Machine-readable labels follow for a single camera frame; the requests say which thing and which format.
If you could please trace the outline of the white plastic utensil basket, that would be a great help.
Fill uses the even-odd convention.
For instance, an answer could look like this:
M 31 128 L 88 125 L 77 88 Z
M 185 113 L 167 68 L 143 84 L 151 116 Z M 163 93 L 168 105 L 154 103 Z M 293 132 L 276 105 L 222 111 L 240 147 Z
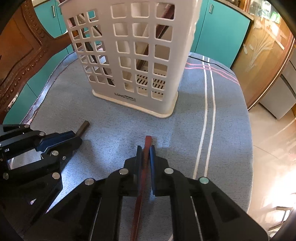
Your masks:
M 59 1 L 94 96 L 169 117 L 201 1 Z

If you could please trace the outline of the carved wooden chair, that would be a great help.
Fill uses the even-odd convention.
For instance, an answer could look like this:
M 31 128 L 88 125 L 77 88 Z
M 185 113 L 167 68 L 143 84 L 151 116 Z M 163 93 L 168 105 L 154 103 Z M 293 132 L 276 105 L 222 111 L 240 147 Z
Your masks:
M 1 2 L 1 121 L 27 82 L 70 43 L 68 33 L 49 34 L 32 1 Z

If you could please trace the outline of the grey refrigerator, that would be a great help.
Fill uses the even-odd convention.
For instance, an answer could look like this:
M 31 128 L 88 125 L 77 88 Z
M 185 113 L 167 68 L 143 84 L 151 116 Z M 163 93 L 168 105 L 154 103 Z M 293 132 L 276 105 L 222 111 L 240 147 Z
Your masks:
M 260 104 L 263 105 L 278 120 L 281 119 L 295 105 L 295 68 L 294 50 L 281 75 L 260 101 Z

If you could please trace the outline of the blue striped cloth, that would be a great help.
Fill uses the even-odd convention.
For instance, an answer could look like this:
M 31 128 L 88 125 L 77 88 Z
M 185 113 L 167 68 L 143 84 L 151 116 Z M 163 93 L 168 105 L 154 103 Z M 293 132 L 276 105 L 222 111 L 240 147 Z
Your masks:
M 247 107 L 234 72 L 222 63 L 191 53 L 173 114 L 161 119 L 94 97 L 75 54 L 54 73 L 34 130 L 90 128 L 81 147 L 62 170 L 63 189 L 49 211 L 25 234 L 25 240 L 78 240 L 70 230 L 70 211 L 57 211 L 62 199 L 87 178 L 100 180 L 136 155 L 146 136 L 159 157 L 186 177 L 208 177 L 244 211 L 252 190 L 252 135 Z

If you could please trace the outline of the wooden glass partition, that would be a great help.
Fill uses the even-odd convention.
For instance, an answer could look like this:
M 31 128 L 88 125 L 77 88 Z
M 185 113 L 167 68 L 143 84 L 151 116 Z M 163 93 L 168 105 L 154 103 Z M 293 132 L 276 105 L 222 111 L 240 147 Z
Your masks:
M 238 78 L 247 108 L 251 109 L 286 66 L 295 38 L 269 1 L 245 1 L 244 10 L 253 20 L 231 69 Z

